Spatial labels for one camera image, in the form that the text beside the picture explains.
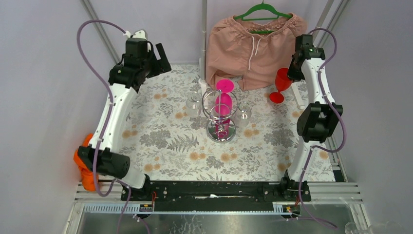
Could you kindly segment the red plastic wine glass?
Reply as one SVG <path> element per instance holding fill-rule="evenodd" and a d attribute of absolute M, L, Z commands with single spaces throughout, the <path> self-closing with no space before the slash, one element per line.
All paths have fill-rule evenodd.
<path fill-rule="evenodd" d="M 280 104 L 284 101 L 284 96 L 282 92 L 287 90 L 293 83 L 293 81 L 288 77 L 288 68 L 281 68 L 277 71 L 275 78 L 276 92 L 272 92 L 269 95 L 270 100 L 275 104 Z"/>

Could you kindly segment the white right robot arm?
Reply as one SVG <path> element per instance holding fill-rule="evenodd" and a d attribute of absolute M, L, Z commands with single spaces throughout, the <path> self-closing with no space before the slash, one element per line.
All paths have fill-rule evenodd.
<path fill-rule="evenodd" d="M 330 93 L 325 62 L 324 50 L 313 45 L 312 35 L 296 37 L 295 53 L 287 77 L 293 82 L 305 81 L 308 105 L 298 118 L 299 145 L 284 176 L 288 182 L 279 188 L 281 198 L 287 201 L 293 200 L 299 194 L 297 186 L 306 181 L 306 170 L 310 165 L 314 146 L 324 143 L 333 134 L 343 113 L 342 105 L 336 104 Z"/>

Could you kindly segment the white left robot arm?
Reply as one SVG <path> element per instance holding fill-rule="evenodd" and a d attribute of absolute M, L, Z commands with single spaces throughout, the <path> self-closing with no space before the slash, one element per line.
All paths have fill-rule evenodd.
<path fill-rule="evenodd" d="M 109 73 L 110 89 L 98 127 L 88 146 L 80 146 L 78 156 L 92 172 L 116 178 L 132 187 L 132 194 L 146 200 L 151 194 L 149 177 L 131 167 L 129 156 L 120 153 L 123 128 L 131 113 L 131 103 L 146 79 L 171 71 L 161 43 L 152 45 L 146 39 L 126 40 L 122 62 Z"/>

